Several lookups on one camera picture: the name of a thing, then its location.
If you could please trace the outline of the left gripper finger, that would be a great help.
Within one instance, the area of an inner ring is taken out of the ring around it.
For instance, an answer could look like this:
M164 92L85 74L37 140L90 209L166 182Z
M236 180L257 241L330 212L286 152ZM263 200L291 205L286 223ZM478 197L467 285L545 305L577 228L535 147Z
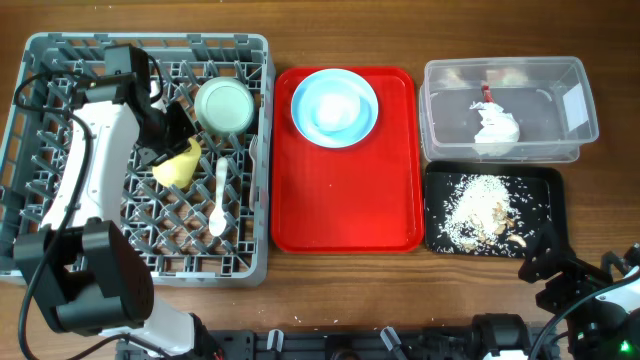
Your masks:
M186 143L180 142L162 149L152 149L145 146L137 146L136 153L140 162L144 166L159 166L163 162L170 160L186 150Z
M187 142L190 137L196 134L196 128L178 102L172 102L168 105L165 120L167 125L165 139L168 145Z

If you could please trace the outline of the grey dishwasher rack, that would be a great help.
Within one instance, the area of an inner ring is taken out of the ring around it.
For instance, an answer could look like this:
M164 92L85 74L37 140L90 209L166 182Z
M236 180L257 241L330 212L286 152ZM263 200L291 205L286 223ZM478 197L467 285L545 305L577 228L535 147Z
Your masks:
M206 81L232 77L250 91L255 110L250 127L230 136L197 133L202 155L190 184L164 187L129 157L121 200L121 229L158 285L254 287L267 274L270 150L276 71L268 40L259 34L229 33L37 33L26 43L19 79L48 72L25 97L42 114L9 111L1 147L1 278L21 284L12 250L22 234L39 228L58 190L71 143L61 116L70 101L75 74L101 75L105 48L130 44L157 60L154 78L164 98L194 113L197 90ZM255 211L249 208L257 135ZM228 160L222 235L209 231L214 209L216 161Z

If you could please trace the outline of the red plastic tray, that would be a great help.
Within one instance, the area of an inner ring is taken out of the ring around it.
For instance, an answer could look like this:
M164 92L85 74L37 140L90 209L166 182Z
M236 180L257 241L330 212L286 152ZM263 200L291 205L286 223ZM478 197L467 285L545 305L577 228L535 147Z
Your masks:
M298 254L404 253L420 245L425 221L416 93L398 67L357 67L373 88L372 131L343 149L319 147L295 128L292 97L314 73L290 68L276 81L271 145L271 237Z

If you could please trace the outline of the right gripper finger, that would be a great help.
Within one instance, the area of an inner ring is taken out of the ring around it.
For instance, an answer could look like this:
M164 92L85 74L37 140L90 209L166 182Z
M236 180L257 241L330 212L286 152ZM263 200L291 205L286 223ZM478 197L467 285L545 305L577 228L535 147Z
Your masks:
M559 235L551 221L547 221L528 243L518 277L528 283L547 280L561 272L561 267L574 257L575 252L568 241Z
M601 257L600 269L611 275L612 268L615 268L622 275L627 275L639 265L639 262L639 244L634 243L623 256L618 256L612 251L606 252Z

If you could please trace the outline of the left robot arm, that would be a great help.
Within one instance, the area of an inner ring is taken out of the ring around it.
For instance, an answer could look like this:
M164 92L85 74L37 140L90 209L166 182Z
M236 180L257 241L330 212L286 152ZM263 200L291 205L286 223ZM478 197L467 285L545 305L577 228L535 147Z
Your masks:
M160 358L208 359L216 343L194 314L156 299L150 270L120 230L120 201L135 144L153 157L184 145L186 115L163 108L146 70L118 67L79 77L65 116L74 122L70 154L53 204L36 233L19 237L14 260L27 285L18 342L37 304L57 333L126 340Z

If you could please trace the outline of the white plastic fork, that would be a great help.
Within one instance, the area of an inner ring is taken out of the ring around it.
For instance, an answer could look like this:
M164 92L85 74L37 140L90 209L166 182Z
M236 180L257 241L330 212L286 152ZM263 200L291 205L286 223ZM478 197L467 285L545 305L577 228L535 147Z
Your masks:
M258 165L258 161L257 161L258 141L259 141L259 137L257 135L254 135L249 145L249 156L252 162L251 183L250 183L250 189L249 189L249 208L252 212L255 211L255 201L256 201L256 171L257 171L257 165Z

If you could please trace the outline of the rice food waste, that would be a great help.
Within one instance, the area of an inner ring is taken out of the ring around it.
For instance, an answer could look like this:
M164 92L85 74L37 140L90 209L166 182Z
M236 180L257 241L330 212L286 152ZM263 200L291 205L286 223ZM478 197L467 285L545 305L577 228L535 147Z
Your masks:
M515 257L509 249L525 249L527 243L517 232L521 212L511 205L505 177L463 175L444 201L444 219L436 226L437 251L468 255Z

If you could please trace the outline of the red snack wrapper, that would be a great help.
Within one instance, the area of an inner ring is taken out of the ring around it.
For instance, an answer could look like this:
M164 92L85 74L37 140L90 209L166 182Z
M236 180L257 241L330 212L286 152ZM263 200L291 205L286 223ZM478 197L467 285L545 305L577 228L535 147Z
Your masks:
M481 86L481 91L482 91L482 94L483 94L484 101L486 103L494 103L494 99L493 99L493 96L492 96L492 93L491 93L491 90L490 90L490 87L489 87L488 84L483 84Z

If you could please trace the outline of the white napkin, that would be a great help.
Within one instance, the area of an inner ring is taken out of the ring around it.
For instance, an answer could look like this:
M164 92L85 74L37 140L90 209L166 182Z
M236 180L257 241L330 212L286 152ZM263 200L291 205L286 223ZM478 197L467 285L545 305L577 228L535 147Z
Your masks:
M481 129L474 135L474 150L481 156L509 153L519 141L520 128L511 113L495 102L474 102L469 107L481 117Z

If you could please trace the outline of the light green saucer bowl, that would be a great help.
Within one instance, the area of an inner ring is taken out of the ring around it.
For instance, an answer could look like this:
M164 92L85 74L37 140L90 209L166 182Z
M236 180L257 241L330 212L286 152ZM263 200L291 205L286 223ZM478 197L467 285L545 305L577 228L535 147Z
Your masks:
M311 121L323 132L346 130L360 114L360 97L350 91L320 91L310 100Z

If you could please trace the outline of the clear plastic bin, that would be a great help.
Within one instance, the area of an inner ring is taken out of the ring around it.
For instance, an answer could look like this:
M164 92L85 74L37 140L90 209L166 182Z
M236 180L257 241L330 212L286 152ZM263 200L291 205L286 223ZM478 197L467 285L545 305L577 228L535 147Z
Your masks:
M483 84L520 128L519 141L503 156L474 150L481 117L469 107L485 102ZM570 163L599 136L585 68L571 56L432 60L420 88L419 124L429 161Z

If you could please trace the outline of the white plastic spoon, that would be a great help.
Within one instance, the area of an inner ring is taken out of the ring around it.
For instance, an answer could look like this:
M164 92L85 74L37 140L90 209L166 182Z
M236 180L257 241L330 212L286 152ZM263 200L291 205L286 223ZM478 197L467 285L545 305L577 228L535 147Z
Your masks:
M226 176L228 170L228 160L220 157L216 161L215 171L215 199L214 209L209 217L209 231L212 236L217 237L223 234L226 229L227 221L223 209L224 191L226 186Z

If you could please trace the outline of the light blue plate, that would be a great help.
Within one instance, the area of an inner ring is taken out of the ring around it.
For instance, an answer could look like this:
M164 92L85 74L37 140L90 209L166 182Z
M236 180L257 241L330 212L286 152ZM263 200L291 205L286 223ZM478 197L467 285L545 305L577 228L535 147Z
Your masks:
M356 122L338 132L320 131L311 121L310 96L320 91L350 91L360 97ZM290 114L298 132L309 142L324 148L346 148L366 138L376 125L379 104L373 87L355 72L329 68L313 72L296 87Z

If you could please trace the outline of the black tray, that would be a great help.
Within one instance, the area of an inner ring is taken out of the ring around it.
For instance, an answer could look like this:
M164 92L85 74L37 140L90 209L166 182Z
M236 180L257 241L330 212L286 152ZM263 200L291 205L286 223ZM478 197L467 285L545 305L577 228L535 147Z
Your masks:
M453 194L453 188L463 175L494 175L506 178L512 196L511 205L521 212L517 232L527 245L540 227L551 221L559 235L568 240L564 181L559 171L540 166L466 163L437 161L430 163L423 177L425 207L425 246L437 251L438 245L449 245L448 240L437 240L436 226L444 219L444 201ZM515 257L523 258L525 249L510 246Z

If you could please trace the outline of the yellow plastic cup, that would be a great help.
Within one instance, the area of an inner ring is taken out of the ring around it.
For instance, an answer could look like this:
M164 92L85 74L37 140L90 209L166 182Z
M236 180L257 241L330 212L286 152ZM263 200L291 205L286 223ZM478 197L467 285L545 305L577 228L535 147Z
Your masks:
M194 138L189 138L189 148L186 151L152 167L154 179L164 187L187 187L199 164L201 154L200 144Z

